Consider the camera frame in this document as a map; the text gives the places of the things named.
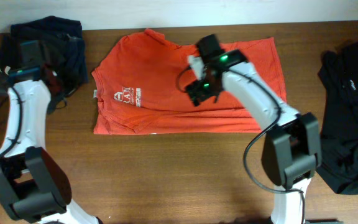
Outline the orange FRAM t-shirt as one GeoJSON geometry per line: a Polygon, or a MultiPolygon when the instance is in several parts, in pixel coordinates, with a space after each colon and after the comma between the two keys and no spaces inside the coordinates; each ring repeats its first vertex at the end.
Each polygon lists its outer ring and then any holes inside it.
{"type": "Polygon", "coordinates": [[[257,133],[259,126],[228,92],[194,106],[182,88],[194,45],[178,45],[152,29],[119,40],[96,67],[98,117],[93,132],[107,135],[257,133]]]}

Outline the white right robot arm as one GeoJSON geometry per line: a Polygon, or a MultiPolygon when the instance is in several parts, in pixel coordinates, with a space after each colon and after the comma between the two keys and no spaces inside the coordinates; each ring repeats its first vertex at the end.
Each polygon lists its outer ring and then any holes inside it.
{"type": "Polygon", "coordinates": [[[188,66],[196,81],[186,87],[193,104],[226,91],[249,111],[261,132],[246,146],[244,169],[261,189],[274,194],[273,210],[266,223],[308,223],[306,191],[322,164],[319,124],[312,113],[301,114],[284,102],[257,73],[239,50],[213,50],[199,57],[190,55],[188,66]],[[247,156],[264,138],[262,167],[273,187],[251,173],[247,156]]]}

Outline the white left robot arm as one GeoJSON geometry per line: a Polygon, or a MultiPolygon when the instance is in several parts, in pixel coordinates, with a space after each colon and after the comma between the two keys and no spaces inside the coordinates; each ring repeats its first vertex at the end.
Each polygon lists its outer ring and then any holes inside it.
{"type": "Polygon", "coordinates": [[[72,198],[67,175],[45,146],[45,120],[54,80],[46,66],[11,70],[7,77],[9,117],[0,148],[0,204],[12,220],[28,223],[92,223],[72,198]]]}

